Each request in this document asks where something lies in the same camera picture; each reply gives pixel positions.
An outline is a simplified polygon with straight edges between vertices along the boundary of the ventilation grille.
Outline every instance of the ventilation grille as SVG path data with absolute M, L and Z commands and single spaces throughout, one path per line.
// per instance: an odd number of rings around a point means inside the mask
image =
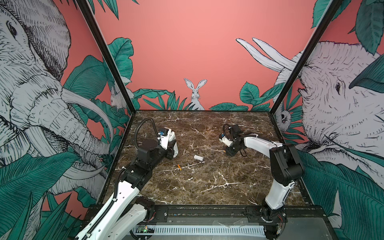
M 212 225 L 151 225 L 154 233 L 142 233 L 135 227 L 138 235 L 242 235 L 264 237 L 263 226 L 212 226 Z

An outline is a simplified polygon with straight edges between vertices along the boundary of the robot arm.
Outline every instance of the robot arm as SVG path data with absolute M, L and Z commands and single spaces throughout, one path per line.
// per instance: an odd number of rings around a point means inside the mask
M 175 132 L 160 128 L 156 140 L 147 139 L 137 149 L 137 156 L 120 172 L 113 195 L 93 220 L 77 234 L 76 240 L 121 240 L 140 222 L 155 217 L 155 203 L 139 197 L 124 216 L 120 217 L 129 203 L 152 177 L 152 169 L 162 160 L 172 160 L 178 154 Z
M 228 126 L 230 137 L 227 137 L 225 126 Z M 238 151 L 252 148 L 271 160 L 273 184 L 264 200 L 261 213 L 266 222 L 275 219 L 283 209 L 289 191 L 294 187 L 295 180 L 304 174 L 304 166 L 293 144 L 282 144 L 260 138 L 254 133 L 244 133 L 238 125 L 224 125 L 219 141 L 227 147 L 228 155 L 234 156 Z

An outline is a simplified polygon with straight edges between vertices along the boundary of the elephant eye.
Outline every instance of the elephant eye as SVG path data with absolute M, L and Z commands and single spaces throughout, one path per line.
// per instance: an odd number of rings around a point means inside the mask
M 16 29 L 12 26 L 12 23 L 10 23 L 9 21 L 7 21 L 7 27 L 8 27 L 9 32 L 12 34 L 12 36 L 15 37 L 15 36 L 17 35 L 17 31 L 16 31 Z
M 337 83 L 335 88 L 337 93 L 340 95 L 340 83 Z

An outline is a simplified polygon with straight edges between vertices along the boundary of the jungle wallpaper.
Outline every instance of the jungle wallpaper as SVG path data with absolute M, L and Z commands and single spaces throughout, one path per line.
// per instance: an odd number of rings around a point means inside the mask
M 275 118 L 339 239 L 384 239 L 384 3 L 342 7 Z
M 88 2 L 108 44 L 132 41 L 124 81 L 136 109 L 216 111 L 269 111 L 284 86 L 274 79 L 294 68 L 328 4 L 313 12 L 316 0 Z M 252 40 L 270 58 L 252 55 Z
M 129 39 L 117 38 L 129 78 Z M 129 120 L 74 2 L 0 1 L 0 239 L 74 237 Z

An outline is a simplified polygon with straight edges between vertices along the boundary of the marble table surface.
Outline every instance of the marble table surface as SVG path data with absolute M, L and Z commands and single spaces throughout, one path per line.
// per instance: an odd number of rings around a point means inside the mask
M 238 124 L 243 131 L 278 141 L 266 113 L 229 112 L 162 112 L 139 111 L 115 167 L 104 202 L 113 193 L 114 179 L 122 166 L 136 156 L 133 136 L 144 119 L 151 117 L 157 128 L 169 127 L 176 134 L 179 154 L 172 161 L 163 159 L 153 170 L 150 181 L 140 194 L 156 204 L 223 204 L 260 205 L 272 185 L 270 161 L 253 149 L 247 156 L 225 154 L 218 136 L 224 123 Z M 152 125 L 146 122 L 140 129 L 138 141 L 156 139 Z M 204 157 L 203 161 L 194 155 Z M 289 194 L 287 205 L 305 205 L 298 187 Z

